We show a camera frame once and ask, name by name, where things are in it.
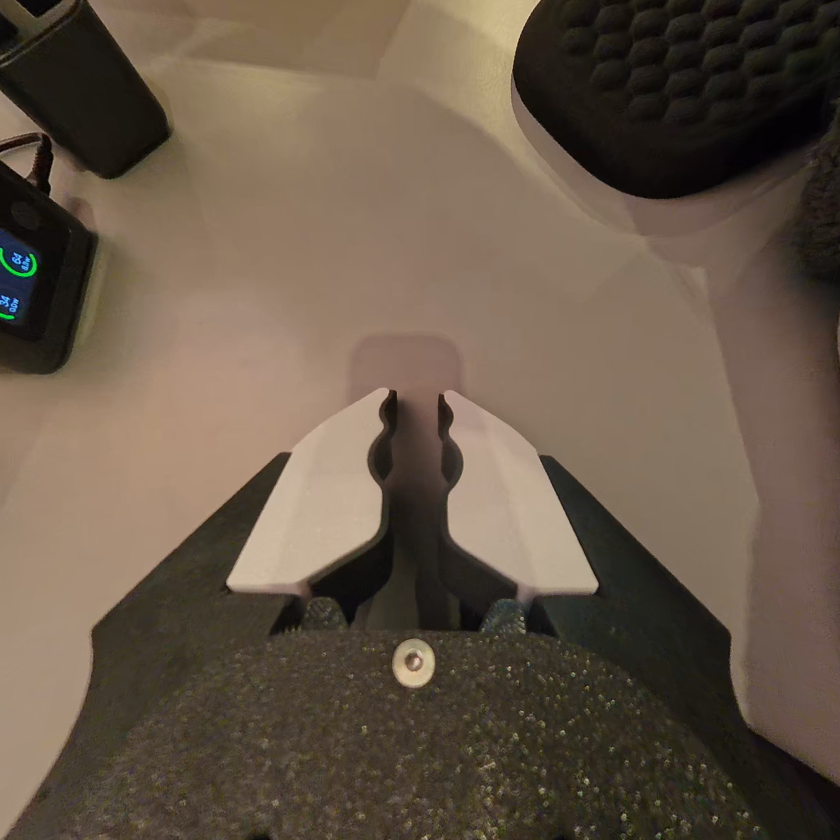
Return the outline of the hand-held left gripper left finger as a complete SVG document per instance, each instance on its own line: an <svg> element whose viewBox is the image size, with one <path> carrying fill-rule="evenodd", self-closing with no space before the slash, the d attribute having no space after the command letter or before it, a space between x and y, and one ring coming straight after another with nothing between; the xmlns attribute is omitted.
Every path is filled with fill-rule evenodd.
<svg viewBox="0 0 840 840"><path fill-rule="evenodd" d="M290 452L226 579L232 593L335 601L347 623L390 579L397 393L340 410Z"/></svg>

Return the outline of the person's right forearm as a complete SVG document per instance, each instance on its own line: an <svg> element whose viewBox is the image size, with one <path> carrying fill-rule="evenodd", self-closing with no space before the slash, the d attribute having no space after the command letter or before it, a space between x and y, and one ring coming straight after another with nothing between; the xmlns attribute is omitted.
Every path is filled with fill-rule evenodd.
<svg viewBox="0 0 840 840"><path fill-rule="evenodd" d="M839 284L839 113L816 143L793 212L789 243L804 276Z"/></svg>

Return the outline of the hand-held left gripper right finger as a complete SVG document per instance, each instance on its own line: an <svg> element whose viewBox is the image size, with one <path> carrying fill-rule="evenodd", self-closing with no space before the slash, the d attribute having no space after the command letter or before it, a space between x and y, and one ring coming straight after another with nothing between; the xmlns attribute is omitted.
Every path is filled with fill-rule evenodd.
<svg viewBox="0 0 840 840"><path fill-rule="evenodd" d="M462 624L497 602L529 613L546 597L591 596L599 582L538 450L460 393L438 396L444 498L438 571Z"/></svg>

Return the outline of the dark grey battery charging case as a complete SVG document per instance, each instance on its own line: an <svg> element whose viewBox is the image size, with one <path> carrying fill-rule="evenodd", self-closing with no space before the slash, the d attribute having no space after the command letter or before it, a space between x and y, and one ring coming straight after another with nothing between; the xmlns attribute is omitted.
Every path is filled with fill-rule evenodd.
<svg viewBox="0 0 840 840"><path fill-rule="evenodd" d="M106 180L172 134L162 105L87 1L1 2L1 89Z"/></svg>
<svg viewBox="0 0 840 840"><path fill-rule="evenodd" d="M76 338L98 237L1 164L1 367L58 371Z"/></svg>

